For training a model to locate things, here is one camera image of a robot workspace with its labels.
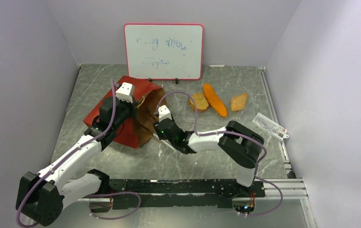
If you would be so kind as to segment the red paper bag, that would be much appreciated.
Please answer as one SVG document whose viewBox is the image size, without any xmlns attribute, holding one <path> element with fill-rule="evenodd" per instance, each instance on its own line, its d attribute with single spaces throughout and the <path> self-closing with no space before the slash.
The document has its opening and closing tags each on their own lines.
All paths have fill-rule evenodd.
<svg viewBox="0 0 361 228">
<path fill-rule="evenodd" d="M 163 87 L 155 83 L 129 76 L 122 76 L 118 81 L 120 85 L 123 82 L 135 86 L 134 99 L 137 102 L 137 114 L 136 118 L 126 120 L 124 130 L 113 142 L 138 148 L 147 143 L 152 138 L 152 134 L 155 133 L 153 123 L 157 121 L 157 118 L 154 112 L 158 102 L 165 95 L 165 91 Z M 113 96 L 111 90 L 102 100 L 107 96 Z"/>
</svg>

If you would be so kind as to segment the orange fake bread piece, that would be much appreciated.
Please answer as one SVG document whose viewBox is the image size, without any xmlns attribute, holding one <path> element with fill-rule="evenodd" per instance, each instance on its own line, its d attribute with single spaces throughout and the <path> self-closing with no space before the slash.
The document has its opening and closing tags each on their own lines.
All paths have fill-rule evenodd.
<svg viewBox="0 0 361 228">
<path fill-rule="evenodd" d="M 203 93 L 194 93 L 191 95 L 191 97 L 196 104 L 198 112 L 205 112 L 210 107 L 210 105 Z"/>
</svg>

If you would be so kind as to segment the orange fake baguette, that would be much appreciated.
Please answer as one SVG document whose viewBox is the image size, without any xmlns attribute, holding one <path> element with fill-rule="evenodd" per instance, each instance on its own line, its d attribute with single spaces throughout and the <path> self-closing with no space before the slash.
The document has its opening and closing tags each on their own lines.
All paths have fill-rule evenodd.
<svg viewBox="0 0 361 228">
<path fill-rule="evenodd" d="M 207 102 L 221 117 L 228 116 L 228 111 L 227 111 L 223 101 L 216 94 L 213 87 L 209 83 L 203 84 L 203 93 L 206 97 Z"/>
</svg>

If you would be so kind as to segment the orange fake bread slice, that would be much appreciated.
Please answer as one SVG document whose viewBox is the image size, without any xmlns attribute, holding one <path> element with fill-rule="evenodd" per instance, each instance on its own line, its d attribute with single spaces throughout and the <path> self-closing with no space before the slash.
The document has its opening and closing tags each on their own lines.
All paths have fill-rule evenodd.
<svg viewBox="0 0 361 228">
<path fill-rule="evenodd" d="M 248 94 L 243 93 L 231 98 L 231 111 L 237 112 L 245 108 Z"/>
</svg>

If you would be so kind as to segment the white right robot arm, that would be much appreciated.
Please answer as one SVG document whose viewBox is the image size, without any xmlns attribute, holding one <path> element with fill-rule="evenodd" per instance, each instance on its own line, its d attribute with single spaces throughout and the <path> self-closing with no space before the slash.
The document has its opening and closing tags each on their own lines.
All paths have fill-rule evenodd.
<svg viewBox="0 0 361 228">
<path fill-rule="evenodd" d="M 238 164 L 235 191 L 246 197 L 254 189 L 253 182 L 258 163 L 267 155 L 264 139 L 237 121 L 214 131 L 184 131 L 172 119 L 164 119 L 153 124 L 160 140 L 167 140 L 183 154 L 206 150 L 225 152 Z"/>
</svg>

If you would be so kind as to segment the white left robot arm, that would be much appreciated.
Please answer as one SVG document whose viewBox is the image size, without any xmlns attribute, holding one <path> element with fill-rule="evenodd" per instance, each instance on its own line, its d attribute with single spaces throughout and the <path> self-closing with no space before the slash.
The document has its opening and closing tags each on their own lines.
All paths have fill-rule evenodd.
<svg viewBox="0 0 361 228">
<path fill-rule="evenodd" d="M 136 117 L 137 104 L 132 95 L 105 98 L 99 108 L 99 120 L 70 150 L 48 167 L 21 177 L 16 201 L 19 227 L 48 226 L 78 199 L 88 195 L 102 198 L 111 193 L 109 176 L 101 171 L 93 169 L 77 180 L 69 179 L 87 160 L 113 142 L 127 119 Z"/>
</svg>

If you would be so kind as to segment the pink framed whiteboard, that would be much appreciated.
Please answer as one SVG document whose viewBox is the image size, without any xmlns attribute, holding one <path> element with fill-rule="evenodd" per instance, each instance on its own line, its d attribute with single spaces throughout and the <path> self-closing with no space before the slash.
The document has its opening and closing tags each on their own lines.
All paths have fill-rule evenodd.
<svg viewBox="0 0 361 228">
<path fill-rule="evenodd" d="M 198 80 L 202 76 L 201 24 L 127 23 L 128 75 L 152 80 Z"/>
</svg>

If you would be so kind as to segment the white printed card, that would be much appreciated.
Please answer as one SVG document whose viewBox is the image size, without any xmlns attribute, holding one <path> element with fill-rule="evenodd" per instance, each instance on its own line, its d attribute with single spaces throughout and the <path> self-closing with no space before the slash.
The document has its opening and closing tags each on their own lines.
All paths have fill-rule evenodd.
<svg viewBox="0 0 361 228">
<path fill-rule="evenodd" d="M 283 128 L 278 123 L 272 121 L 261 113 L 258 113 L 255 116 L 252 123 L 279 141 L 283 141 L 284 139 L 288 139 L 290 137 L 287 133 L 287 129 Z"/>
</svg>

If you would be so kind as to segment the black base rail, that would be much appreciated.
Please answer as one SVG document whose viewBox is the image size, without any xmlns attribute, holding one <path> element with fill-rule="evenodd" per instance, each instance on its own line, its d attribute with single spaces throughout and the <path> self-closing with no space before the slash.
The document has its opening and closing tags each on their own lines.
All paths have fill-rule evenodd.
<svg viewBox="0 0 361 228">
<path fill-rule="evenodd" d="M 92 193 L 92 198 L 107 198 L 113 209 L 157 207 L 216 206 L 231 209 L 237 198 L 262 198 L 265 196 L 262 181 L 255 180 L 244 188 L 236 179 L 110 179 L 102 191 Z"/>
</svg>

